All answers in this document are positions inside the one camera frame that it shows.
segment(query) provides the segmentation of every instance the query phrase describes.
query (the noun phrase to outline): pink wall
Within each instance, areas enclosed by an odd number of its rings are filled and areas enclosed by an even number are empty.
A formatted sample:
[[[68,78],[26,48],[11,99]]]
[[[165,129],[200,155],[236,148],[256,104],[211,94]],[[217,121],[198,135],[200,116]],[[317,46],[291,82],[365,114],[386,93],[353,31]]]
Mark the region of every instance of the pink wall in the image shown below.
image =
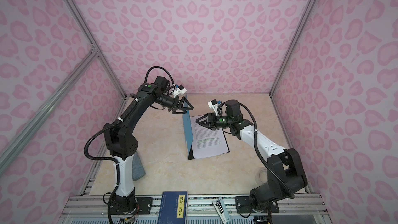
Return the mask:
[[[212,93],[269,92],[307,0],[76,2],[127,92],[161,65]]]
[[[0,0],[0,154],[87,54],[62,0]]]
[[[276,94],[334,223],[398,222],[398,0],[320,0]]]
[[[57,221],[76,195],[92,163],[83,154],[88,138],[112,122],[121,98],[95,60],[27,147],[0,178],[0,222]],[[97,154],[103,136],[90,146]]]

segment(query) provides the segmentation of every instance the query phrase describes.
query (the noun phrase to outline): heart pattern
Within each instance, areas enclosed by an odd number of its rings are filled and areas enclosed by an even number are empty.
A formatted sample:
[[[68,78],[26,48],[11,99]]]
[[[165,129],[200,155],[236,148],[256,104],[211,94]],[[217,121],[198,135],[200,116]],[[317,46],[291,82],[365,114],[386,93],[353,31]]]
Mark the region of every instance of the heart pattern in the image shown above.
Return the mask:
[[[0,154],[90,47],[62,0],[0,0]]]
[[[98,105],[92,95],[99,95]],[[90,106],[86,109],[79,99]],[[56,222],[91,166],[83,154],[87,139],[113,121],[120,104],[107,73],[94,60],[0,178],[0,222]],[[102,142],[103,136],[98,137],[90,154],[97,154]]]
[[[333,223],[398,222],[396,2],[319,0],[274,97]]]
[[[129,93],[155,65],[192,93],[269,92],[307,1],[76,0]]]

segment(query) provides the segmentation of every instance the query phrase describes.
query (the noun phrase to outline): blue book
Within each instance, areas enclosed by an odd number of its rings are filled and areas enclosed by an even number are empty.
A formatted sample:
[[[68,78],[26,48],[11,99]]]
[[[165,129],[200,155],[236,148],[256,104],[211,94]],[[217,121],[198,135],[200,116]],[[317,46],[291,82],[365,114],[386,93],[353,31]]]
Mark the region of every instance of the blue book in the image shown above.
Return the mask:
[[[158,224],[185,224],[187,203],[187,191],[164,191],[160,203]]]

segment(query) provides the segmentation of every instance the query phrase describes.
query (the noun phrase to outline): white paper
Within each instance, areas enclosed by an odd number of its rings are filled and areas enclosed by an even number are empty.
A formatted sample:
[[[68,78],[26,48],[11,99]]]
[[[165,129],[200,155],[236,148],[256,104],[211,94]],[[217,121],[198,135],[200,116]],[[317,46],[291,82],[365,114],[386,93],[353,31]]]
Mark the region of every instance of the white paper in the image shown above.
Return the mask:
[[[192,127],[192,152],[195,159],[213,157],[227,153],[228,146],[226,144],[222,129],[212,131],[206,127],[202,127],[196,123],[201,116],[193,116],[190,118]]]

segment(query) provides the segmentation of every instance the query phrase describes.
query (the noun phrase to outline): beige tabletop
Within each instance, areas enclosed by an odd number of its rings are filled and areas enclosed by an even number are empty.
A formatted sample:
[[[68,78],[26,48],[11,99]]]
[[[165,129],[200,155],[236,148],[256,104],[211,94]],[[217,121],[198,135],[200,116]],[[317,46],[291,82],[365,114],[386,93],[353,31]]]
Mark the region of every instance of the beige tabletop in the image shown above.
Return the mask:
[[[189,94],[188,100],[194,106],[190,116],[211,112],[207,102],[213,99],[223,102],[236,99],[243,103],[253,113],[258,130],[278,145],[288,148],[268,94]],[[241,110],[243,117],[250,119],[246,110]],[[230,134],[226,134],[229,153],[187,160],[182,115],[148,108],[136,125],[134,136],[138,140],[138,153],[146,172],[144,177],[134,182],[137,195],[186,190],[189,194],[248,194],[260,185],[256,177],[265,167],[251,146]],[[112,162],[104,161],[90,195],[112,192],[114,185]]]

